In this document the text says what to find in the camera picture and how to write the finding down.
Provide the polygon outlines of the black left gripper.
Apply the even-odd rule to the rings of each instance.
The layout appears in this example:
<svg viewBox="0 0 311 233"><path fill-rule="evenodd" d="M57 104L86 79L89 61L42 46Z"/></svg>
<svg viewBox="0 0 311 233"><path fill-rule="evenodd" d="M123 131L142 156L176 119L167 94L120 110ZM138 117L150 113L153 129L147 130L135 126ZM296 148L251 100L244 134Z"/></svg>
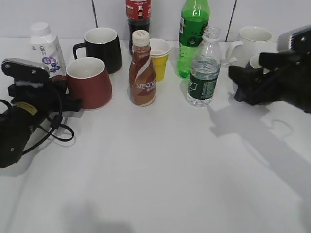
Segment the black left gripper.
<svg viewBox="0 0 311 233"><path fill-rule="evenodd" d="M13 99L13 116L26 126L39 126L48 120L52 126L60 126L63 112L79 112L82 100L66 94L67 77L51 77L46 84L16 82L8 87Z"/></svg>

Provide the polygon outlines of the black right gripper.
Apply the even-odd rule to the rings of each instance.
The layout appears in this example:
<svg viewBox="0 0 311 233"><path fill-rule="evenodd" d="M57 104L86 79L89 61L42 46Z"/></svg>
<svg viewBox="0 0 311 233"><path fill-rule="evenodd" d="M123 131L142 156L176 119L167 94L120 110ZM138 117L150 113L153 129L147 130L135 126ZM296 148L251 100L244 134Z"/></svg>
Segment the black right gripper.
<svg viewBox="0 0 311 233"><path fill-rule="evenodd" d="M229 66L228 76L237 85L237 102L256 105L283 101L305 113L311 112L310 52L262 52L259 64L263 68ZM269 70L265 75L264 68Z"/></svg>

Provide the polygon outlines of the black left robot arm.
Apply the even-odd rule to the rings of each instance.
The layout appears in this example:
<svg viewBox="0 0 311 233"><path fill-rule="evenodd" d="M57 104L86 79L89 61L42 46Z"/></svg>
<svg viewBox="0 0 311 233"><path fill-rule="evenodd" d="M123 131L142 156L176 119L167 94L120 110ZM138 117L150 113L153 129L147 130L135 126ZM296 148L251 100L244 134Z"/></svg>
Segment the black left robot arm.
<svg viewBox="0 0 311 233"><path fill-rule="evenodd" d="M8 87L11 102L1 100L7 109L0 115L0 167L6 168L17 163L21 157L53 136L58 128L64 128L73 133L73 129L62 123L63 112L80 111L81 100L66 93L68 80L65 76L55 76L39 88L32 86ZM32 133L48 120L50 129L46 135L25 149Z"/></svg>

